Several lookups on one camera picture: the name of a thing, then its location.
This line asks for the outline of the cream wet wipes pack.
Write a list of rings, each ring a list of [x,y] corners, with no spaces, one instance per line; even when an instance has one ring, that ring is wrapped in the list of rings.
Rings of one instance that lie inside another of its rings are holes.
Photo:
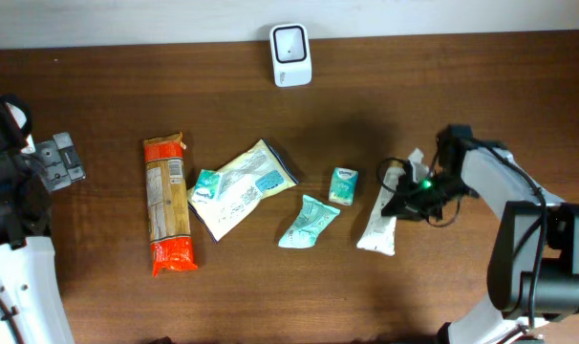
[[[216,203],[194,203],[191,200],[194,186],[188,190],[189,208],[216,242],[263,199],[298,185],[279,153],[264,139],[217,171],[224,175]]]

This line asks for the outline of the small teal tissue pack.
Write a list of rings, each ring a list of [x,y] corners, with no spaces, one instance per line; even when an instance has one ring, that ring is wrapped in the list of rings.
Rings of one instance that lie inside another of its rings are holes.
[[[358,180],[358,172],[336,167],[332,173],[329,201],[342,205],[352,205]]]
[[[191,200],[194,203],[202,204],[216,203],[219,198],[223,175],[222,172],[203,169],[193,187]]]

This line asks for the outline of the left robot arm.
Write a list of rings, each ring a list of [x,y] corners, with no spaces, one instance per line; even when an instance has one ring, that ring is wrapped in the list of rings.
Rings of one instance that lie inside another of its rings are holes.
[[[0,95],[0,343],[71,343],[58,288],[52,194],[86,176],[69,133],[32,139],[32,114]]]

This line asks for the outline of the orange spaghetti package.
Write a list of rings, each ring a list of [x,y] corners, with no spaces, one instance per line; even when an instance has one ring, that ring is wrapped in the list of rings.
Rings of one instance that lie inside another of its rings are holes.
[[[152,275],[195,270],[182,133],[143,142]]]

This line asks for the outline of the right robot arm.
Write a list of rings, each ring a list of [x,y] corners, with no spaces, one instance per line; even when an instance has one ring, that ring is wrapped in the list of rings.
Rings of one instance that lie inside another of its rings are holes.
[[[481,198],[499,219],[487,268],[487,295],[462,319],[447,322],[436,343],[535,342],[532,332],[579,314],[579,204],[535,182],[497,140],[478,140],[467,124],[437,134],[432,164],[418,178],[403,173],[380,213],[442,227],[442,209],[465,197]]]

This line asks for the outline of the white lotion tube gold cap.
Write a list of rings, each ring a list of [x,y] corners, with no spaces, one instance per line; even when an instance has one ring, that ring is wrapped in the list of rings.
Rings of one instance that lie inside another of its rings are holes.
[[[362,236],[358,240],[356,247],[368,251],[384,254],[386,256],[395,255],[395,230],[397,218],[382,214],[382,209],[389,203],[396,189],[398,179],[405,174],[400,162],[393,162],[387,168],[383,182],[389,189],[381,187],[370,214]]]

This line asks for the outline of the teal wipes pouch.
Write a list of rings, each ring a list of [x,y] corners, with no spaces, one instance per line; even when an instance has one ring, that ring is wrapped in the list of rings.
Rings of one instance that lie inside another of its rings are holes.
[[[340,214],[340,210],[304,195],[302,208],[278,242],[282,248],[314,247],[318,236]]]

